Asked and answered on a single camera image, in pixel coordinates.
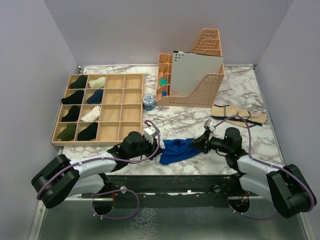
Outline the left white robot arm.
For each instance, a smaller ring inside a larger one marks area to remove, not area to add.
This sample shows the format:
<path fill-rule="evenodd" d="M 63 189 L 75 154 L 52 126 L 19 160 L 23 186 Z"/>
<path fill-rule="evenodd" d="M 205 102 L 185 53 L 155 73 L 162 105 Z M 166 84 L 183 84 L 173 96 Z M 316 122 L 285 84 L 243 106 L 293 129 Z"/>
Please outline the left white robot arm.
<path fill-rule="evenodd" d="M 142 135 L 132 131 L 124 140 L 100 155 L 86 158 L 68 158 L 57 155 L 31 180 L 37 199 L 50 209 L 67 197 L 95 193 L 106 197 L 111 190 L 103 173 L 112 173 L 141 161 L 152 160 L 163 149 L 155 134 Z"/>

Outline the blue boxer underwear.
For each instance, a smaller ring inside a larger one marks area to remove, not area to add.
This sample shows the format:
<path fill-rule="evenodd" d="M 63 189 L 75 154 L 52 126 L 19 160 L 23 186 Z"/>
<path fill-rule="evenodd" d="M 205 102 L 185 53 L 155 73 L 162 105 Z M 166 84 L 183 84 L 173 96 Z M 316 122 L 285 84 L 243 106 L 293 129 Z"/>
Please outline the blue boxer underwear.
<path fill-rule="evenodd" d="M 202 153 L 197 148 L 190 146 L 194 138 L 165 139 L 160 141 L 162 153 L 155 158 L 157 164 L 169 165 L 181 162 Z"/>

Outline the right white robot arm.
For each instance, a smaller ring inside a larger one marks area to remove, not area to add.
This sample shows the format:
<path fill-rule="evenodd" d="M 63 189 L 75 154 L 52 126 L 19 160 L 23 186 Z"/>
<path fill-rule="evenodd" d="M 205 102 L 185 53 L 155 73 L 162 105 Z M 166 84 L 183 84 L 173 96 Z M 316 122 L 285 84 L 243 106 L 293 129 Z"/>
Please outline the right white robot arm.
<path fill-rule="evenodd" d="M 224 153 L 227 165 L 240 177 L 231 181 L 229 189 L 240 196 L 251 192 L 273 203 L 277 212 L 291 218 L 307 212 L 317 203 L 309 185 L 296 165 L 272 165 L 253 159 L 242 147 L 242 136 L 235 127 L 225 130 L 223 138 L 211 136 L 211 130 L 190 142 L 190 146 L 204 154 L 214 150 Z"/>

